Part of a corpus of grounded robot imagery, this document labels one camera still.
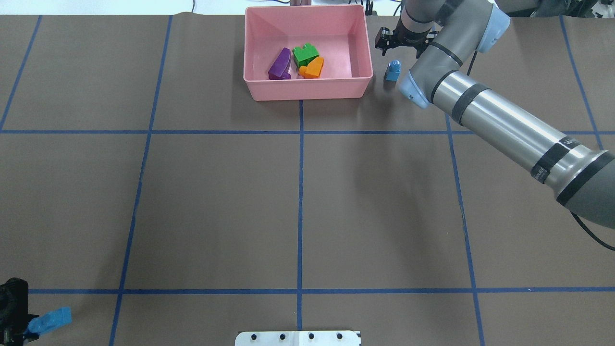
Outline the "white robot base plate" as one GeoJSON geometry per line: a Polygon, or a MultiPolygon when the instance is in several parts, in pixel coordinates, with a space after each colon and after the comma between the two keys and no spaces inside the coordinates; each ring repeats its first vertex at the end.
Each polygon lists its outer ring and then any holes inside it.
{"type": "Polygon", "coordinates": [[[360,346],[360,332],[321,331],[246,331],[237,335],[235,346],[360,346]]]}

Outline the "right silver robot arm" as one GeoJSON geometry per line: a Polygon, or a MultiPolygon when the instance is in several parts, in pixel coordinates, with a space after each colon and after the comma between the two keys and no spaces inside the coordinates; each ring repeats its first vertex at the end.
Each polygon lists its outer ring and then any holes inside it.
{"type": "Polygon", "coordinates": [[[375,48],[415,48],[417,61],[397,82],[404,97],[448,114],[551,188],[572,214],[613,228],[613,152],[583,145],[461,71],[509,26],[510,17],[488,0],[407,0],[397,26],[377,32],[375,48]]]}

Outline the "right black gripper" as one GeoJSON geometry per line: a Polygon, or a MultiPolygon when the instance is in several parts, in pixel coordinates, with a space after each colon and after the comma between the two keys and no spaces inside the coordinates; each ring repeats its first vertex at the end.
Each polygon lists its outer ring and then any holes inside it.
{"type": "Polygon", "coordinates": [[[385,56],[389,49],[411,47],[417,51],[417,57],[421,57],[437,35],[438,31],[434,26],[422,33],[411,32],[404,26],[398,26],[396,29],[380,27],[375,37],[375,49],[379,49],[382,56],[385,56]]]}

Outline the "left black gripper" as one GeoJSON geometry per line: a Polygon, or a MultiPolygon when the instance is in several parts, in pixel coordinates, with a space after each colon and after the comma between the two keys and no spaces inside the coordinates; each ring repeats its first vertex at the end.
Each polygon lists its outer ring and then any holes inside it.
{"type": "Polygon", "coordinates": [[[0,287],[0,343],[2,346],[24,346],[39,339],[28,330],[38,314],[28,313],[29,285],[21,278],[11,278],[0,287]]]}

